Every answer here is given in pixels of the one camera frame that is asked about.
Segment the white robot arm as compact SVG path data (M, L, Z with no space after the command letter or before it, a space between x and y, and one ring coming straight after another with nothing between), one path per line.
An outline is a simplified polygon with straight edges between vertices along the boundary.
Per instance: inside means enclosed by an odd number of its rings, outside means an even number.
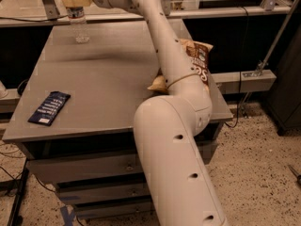
M62 0L67 8L122 8L145 19L168 94L135 112L135 145L161 226L229 226L194 136L212 101L170 26L161 0Z

